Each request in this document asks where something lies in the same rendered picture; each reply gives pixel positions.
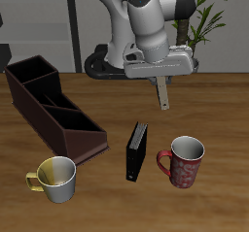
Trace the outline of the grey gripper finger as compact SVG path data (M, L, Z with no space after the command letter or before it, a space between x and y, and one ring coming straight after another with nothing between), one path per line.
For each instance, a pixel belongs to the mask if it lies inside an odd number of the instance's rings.
M169 108L165 77L157 77L157 91L160 101L160 108L167 110Z

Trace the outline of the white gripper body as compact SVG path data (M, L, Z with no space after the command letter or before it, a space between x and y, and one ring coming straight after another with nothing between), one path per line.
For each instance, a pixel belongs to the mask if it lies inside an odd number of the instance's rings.
M170 46L169 55L158 62L146 62L136 45L124 50L124 72L130 79L189 75L194 70L192 49L186 45Z

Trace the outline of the black book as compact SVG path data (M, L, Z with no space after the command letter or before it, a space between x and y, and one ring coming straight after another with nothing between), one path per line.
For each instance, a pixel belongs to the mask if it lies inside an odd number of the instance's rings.
M146 155L148 124L137 122L126 146L126 179L135 182Z

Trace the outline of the dark brown desk caddy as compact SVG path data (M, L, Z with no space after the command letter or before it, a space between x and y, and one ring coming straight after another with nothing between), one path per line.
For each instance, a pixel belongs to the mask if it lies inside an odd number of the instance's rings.
M62 93L58 71L37 55L5 68L13 105L51 151L80 166L108 150L107 133Z

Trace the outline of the green pot plant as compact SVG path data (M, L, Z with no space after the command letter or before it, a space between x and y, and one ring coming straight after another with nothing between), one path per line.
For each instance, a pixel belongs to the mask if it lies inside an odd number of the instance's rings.
M197 0L197 6L199 7L205 1L207 0ZM207 20L212 7L213 4L207 8L203 8L202 11L197 10L199 13L199 16L197 17L199 19L199 25L197 28L194 28L192 25L190 25L190 20L188 18L174 21L172 26L177 30L177 46L187 45L192 49L192 51L195 51L196 45L199 42L208 42L208 39L206 39L205 36L209 32L211 32L213 29L225 26L224 23L219 23L219 20L222 18L223 11L217 13L210 20Z

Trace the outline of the red patterned mug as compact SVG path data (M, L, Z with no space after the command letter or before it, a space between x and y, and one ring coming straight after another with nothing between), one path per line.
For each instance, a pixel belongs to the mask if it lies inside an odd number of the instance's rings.
M204 153L204 145L198 139L181 136L173 140L171 150L161 150L157 154L157 163L160 169L169 176L174 186L189 188L194 184ZM166 169L160 163L164 156L170 159L170 169Z

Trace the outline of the grey shelf unit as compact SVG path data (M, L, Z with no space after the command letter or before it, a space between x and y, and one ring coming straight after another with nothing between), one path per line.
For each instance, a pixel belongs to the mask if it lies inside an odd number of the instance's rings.
M41 55L58 71L74 73L73 6L74 0L0 0L1 64Z

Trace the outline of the yellow and white mug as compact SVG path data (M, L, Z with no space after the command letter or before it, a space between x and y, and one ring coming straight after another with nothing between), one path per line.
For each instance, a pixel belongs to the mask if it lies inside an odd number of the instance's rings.
M30 190L45 192L50 201L63 203L74 195L76 165L65 156L51 157L35 173L28 172L25 181Z

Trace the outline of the flat black base plate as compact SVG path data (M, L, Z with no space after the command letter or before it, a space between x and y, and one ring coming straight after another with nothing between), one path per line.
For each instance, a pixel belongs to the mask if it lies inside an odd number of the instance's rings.
M108 52L107 44L97 45L94 53L85 61L85 71L96 80L127 80L124 69L113 67L104 60Z

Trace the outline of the dark vertical post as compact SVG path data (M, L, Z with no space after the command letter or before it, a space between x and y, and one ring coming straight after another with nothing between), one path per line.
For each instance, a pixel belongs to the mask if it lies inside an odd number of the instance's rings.
M81 59L80 40L79 40L75 0L67 0L67 6L68 6L68 14L69 14L69 23L70 23L75 71L77 73L81 73L82 72L82 59Z

